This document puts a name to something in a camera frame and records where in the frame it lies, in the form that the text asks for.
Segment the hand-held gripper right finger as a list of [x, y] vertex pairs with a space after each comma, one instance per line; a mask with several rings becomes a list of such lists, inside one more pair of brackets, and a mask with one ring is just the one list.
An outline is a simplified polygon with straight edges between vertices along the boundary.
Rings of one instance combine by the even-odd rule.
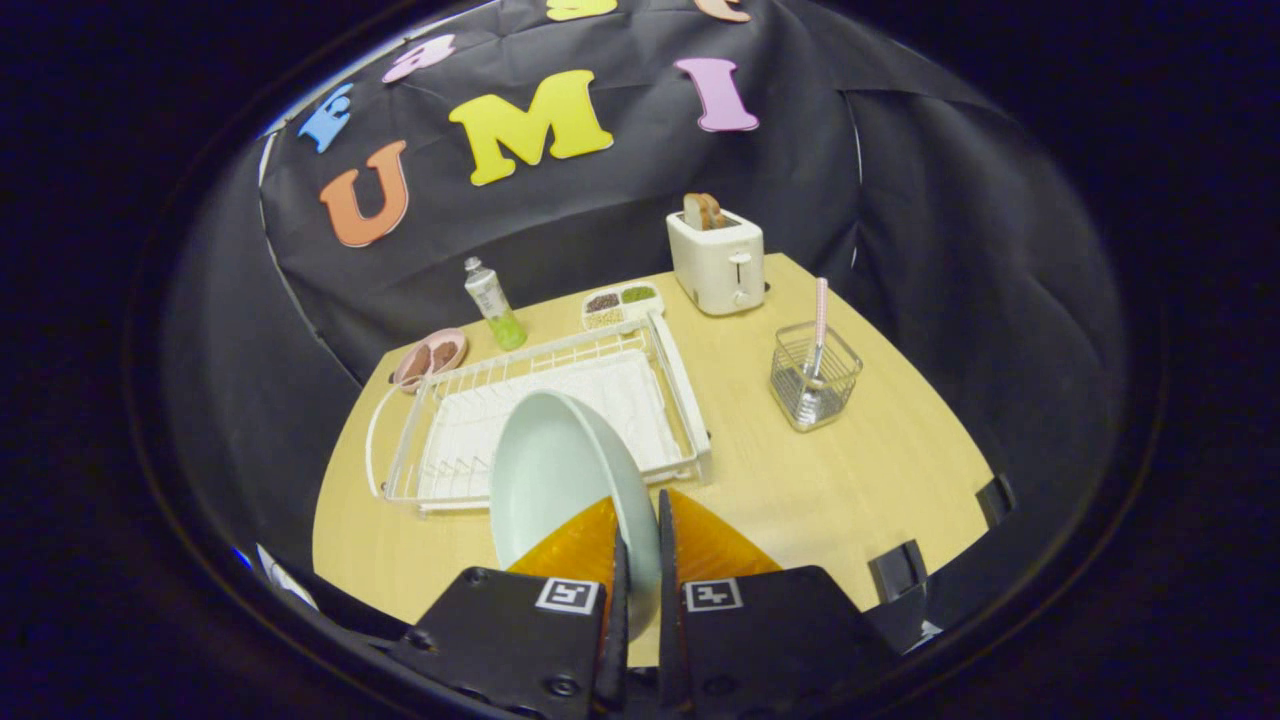
[[899, 653], [815, 565], [687, 580], [675, 497], [658, 501], [659, 719], [814, 719], [840, 714]]

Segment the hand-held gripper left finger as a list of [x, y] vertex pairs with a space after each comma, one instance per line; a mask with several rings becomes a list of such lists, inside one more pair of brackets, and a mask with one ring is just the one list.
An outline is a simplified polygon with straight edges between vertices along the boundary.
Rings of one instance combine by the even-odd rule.
[[628, 583], [620, 520], [604, 497], [509, 569], [465, 569], [389, 655], [506, 712], [604, 717], [627, 694]]

